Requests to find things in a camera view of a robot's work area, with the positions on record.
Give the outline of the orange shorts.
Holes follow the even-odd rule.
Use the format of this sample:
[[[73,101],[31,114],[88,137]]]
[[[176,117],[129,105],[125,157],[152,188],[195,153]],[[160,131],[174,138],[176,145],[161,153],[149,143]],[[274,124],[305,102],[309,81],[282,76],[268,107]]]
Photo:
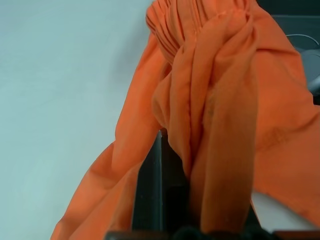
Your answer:
[[[256,0],[154,0],[115,129],[50,240],[128,230],[157,134],[190,182],[187,218],[239,232],[253,191],[320,227],[320,106],[300,54]]]

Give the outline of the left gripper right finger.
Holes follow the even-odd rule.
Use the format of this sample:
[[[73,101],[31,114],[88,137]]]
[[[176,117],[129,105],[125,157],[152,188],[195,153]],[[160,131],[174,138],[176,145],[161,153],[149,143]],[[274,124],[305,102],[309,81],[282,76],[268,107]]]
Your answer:
[[[261,229],[261,224],[255,211],[253,201],[250,200],[249,210],[246,218],[246,229]]]

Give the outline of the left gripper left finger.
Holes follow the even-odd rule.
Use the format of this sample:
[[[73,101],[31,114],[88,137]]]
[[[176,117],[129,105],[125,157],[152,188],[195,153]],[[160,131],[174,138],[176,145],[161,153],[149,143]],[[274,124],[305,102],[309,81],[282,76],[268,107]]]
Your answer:
[[[190,183],[165,130],[157,133],[137,177],[133,231],[176,232],[198,227],[189,209]]]

